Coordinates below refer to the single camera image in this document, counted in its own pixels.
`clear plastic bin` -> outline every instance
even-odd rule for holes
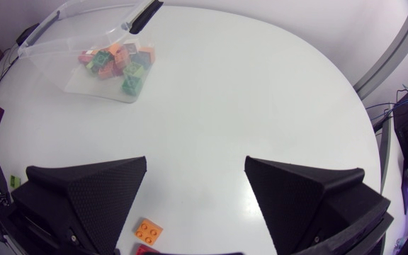
[[[72,0],[50,14],[18,50],[70,93],[132,103],[155,61],[142,28],[157,0]]]

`plastic bin handle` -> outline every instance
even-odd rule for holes
[[[163,2],[154,0],[146,9],[132,22],[132,27],[130,28],[130,33],[133,35],[138,34],[150,21],[152,16],[162,7]],[[128,30],[129,24],[123,24],[122,28]]]
[[[28,44],[28,46],[34,45],[35,42],[40,38],[40,36],[54,23],[56,22],[58,19],[60,19],[60,11],[56,12],[56,15],[49,20],[43,27],[39,28],[39,32],[37,32],[36,34],[33,35],[33,37],[30,40],[27,40],[26,43]]]

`green lego brick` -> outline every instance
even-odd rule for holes
[[[112,59],[112,54],[105,51],[99,51],[93,56],[92,62],[95,67],[104,67]]]
[[[12,188],[18,188],[20,187],[21,180],[19,177],[11,175],[11,187]]]
[[[131,62],[128,66],[124,68],[124,75],[125,76],[132,76],[141,78],[145,72],[145,68],[138,63]]]
[[[98,70],[100,68],[98,68],[96,65],[94,65],[94,63],[91,61],[86,65],[86,68],[93,74],[98,73]]]
[[[122,90],[131,95],[138,96],[141,92],[142,80],[139,77],[127,76],[122,84]]]

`white table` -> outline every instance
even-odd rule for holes
[[[245,156],[328,169],[380,163],[363,104],[299,37],[203,9],[160,9],[145,28],[157,61],[137,102],[64,93],[20,59],[0,86],[0,165],[62,167],[145,155],[147,173],[118,242],[129,254],[146,217],[162,252],[274,254]]]

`lego brick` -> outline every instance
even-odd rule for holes
[[[18,188],[20,187],[21,180],[19,177],[11,175],[11,187],[12,188]]]
[[[124,75],[124,71],[121,68],[118,68],[115,64],[113,65],[113,74],[114,76],[122,76]]]
[[[111,53],[113,56],[116,56],[116,53],[118,52],[120,48],[120,44],[119,43],[115,43],[113,45],[111,45],[110,47],[108,47],[106,49],[106,51],[108,51],[109,53]]]
[[[114,67],[114,61],[111,60],[106,65],[102,68],[99,69],[98,71],[98,77],[100,79],[108,79],[114,76],[113,74],[113,67]]]
[[[144,69],[150,68],[150,60],[149,60],[149,56],[146,56],[146,52],[138,52],[137,54],[132,54],[130,55],[130,59],[134,63],[141,64],[142,67],[144,67]]]
[[[154,62],[155,62],[155,49],[153,47],[141,47],[138,52],[141,55],[148,55],[149,63],[154,64]]]
[[[86,65],[86,68],[91,72],[91,73],[93,73],[93,74],[97,74],[98,73],[98,70],[99,70],[99,68],[97,67],[97,66],[95,66],[94,65],[94,62],[89,62],[87,65]]]
[[[159,251],[157,251],[157,250],[155,250],[155,249],[153,249],[151,247],[140,244],[140,246],[138,247],[138,250],[136,251],[135,255],[144,255],[145,252],[160,253]]]
[[[79,55],[78,56],[78,61],[82,64],[89,64],[90,61],[94,58],[93,55]]]
[[[141,78],[134,76],[125,77],[124,83],[122,84],[122,90],[131,95],[138,96],[141,92],[142,80]]]
[[[133,76],[141,78],[145,72],[145,68],[138,63],[131,62],[128,66],[124,68],[124,74],[126,76]]]
[[[129,54],[137,54],[138,50],[141,48],[141,44],[138,39],[126,40],[124,42],[124,46],[128,50]]]
[[[153,245],[163,229],[148,219],[144,219],[135,232],[135,236],[146,242],[148,245]]]
[[[130,56],[128,54],[127,49],[125,47],[121,47],[114,56],[115,64],[119,69],[124,69],[124,67],[128,66],[131,62]]]
[[[104,67],[108,61],[112,59],[112,55],[106,51],[99,51],[95,56],[93,56],[92,62],[95,67]]]

